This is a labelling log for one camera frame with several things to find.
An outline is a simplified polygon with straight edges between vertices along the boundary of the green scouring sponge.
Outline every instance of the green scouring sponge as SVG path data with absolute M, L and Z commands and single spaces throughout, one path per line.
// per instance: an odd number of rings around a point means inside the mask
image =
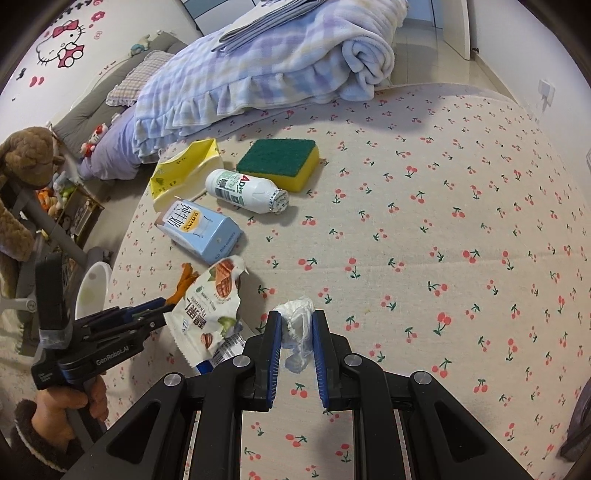
M 319 161 L 313 140 L 266 138 L 254 142 L 236 171 L 269 179 L 288 192 L 300 192 Z

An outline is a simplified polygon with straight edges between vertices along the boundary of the blue carton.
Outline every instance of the blue carton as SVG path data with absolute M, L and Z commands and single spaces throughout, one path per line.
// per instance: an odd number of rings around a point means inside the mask
M 209 265 L 228 257 L 242 234 L 231 218 L 188 200 L 176 200 L 155 225 Z

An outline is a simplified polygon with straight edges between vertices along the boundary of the plastic bottle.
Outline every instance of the plastic bottle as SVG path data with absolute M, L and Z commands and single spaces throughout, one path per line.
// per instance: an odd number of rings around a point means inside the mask
M 205 188 L 208 194 L 255 213 L 281 213 L 290 202 L 289 193 L 271 180 L 221 168 L 207 176 Z

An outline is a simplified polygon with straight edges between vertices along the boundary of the white bowl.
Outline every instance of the white bowl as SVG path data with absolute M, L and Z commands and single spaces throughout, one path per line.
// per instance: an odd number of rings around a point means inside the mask
M 88 269 L 76 297 L 76 320 L 103 310 L 112 273 L 105 262 L 97 262 Z

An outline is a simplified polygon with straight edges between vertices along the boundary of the white wall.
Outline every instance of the white wall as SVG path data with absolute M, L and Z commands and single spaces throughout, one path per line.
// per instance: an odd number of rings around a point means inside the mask
M 472 47 L 540 128 L 591 201 L 591 88 L 556 36 L 517 0 L 468 0 Z M 541 111 L 540 79 L 556 87 Z
M 104 16 L 93 21 L 98 12 L 104 12 Z M 73 29 L 53 36 L 56 27 L 73 20 L 78 20 L 83 33 Z M 154 38 L 157 30 L 170 32 L 187 44 L 201 36 L 179 0 L 94 0 L 65 14 L 35 42 L 0 94 L 0 141 L 16 130 L 44 125 L 60 112 L 67 112 L 101 70 L 122 60 L 144 35 Z M 71 67 L 59 67 L 59 59 L 39 64 L 35 47 L 48 40 L 40 47 L 42 51 L 50 52 L 53 44 L 60 50 L 62 38 L 84 45 L 82 57 Z M 23 77 L 17 79 L 23 68 Z M 37 82 L 30 86 L 33 77 Z

